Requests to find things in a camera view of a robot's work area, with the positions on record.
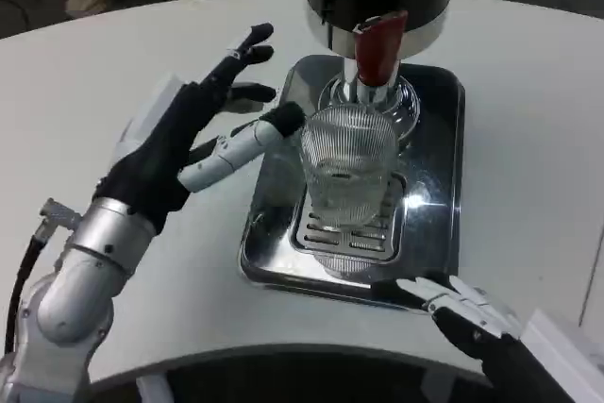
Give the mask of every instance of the black cable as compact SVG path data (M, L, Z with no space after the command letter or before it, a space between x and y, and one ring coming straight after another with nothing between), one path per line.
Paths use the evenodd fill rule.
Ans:
M25 255L21 260L19 271L17 272L17 278L15 279L14 286L12 287L12 294L10 295L10 303L8 304L8 316L7 316L7 332L4 343L4 353L9 354L14 351L15 346L15 333L17 328L17 316L19 315L19 304L21 303L21 293L25 286L25 282L29 279L31 271L34 269L34 265L40 256L40 253L44 249L46 243L36 239L35 236L31 237Z
M14 0L0 0L0 2L4 2L6 4L11 5L12 7L19 10L21 14L21 19L24 23L24 31L27 32L31 30L31 21L29 20L29 15L27 14L27 10L18 2Z

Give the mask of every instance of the cable connector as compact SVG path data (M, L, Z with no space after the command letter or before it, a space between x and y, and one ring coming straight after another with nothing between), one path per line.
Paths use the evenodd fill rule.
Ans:
M58 227L75 231L82 220L82 216L78 212L62 205L53 198L46 200L40 210L40 216L43 219L34 233L34 239L42 244L48 243Z

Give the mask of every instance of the glass cup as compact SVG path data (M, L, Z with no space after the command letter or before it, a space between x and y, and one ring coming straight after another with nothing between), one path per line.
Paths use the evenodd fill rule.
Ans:
M334 227L371 221L396 162L391 122L370 106L342 104L311 116L300 139L314 214Z

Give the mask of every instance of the red tap handle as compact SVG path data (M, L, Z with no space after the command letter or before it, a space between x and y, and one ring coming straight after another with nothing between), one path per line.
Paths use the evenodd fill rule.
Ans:
M407 11L395 11L355 27L355 56L363 84L379 87L388 82L398 60L408 16Z

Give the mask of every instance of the white robotic hand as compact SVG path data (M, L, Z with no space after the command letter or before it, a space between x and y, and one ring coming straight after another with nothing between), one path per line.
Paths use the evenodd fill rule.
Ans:
M443 283L396 281L423 301L449 342L482 361L503 401L604 403L604 353L578 326L537 310L523 328L510 308L482 290L455 276Z
M470 287L457 276L450 276L449 283L451 288L423 277L415 281L405 278L396 281L402 290L425 300L424 308L431 315L448 308L497 338L506 333L515 339L520 337L522 325L512 309L494 301L486 292Z

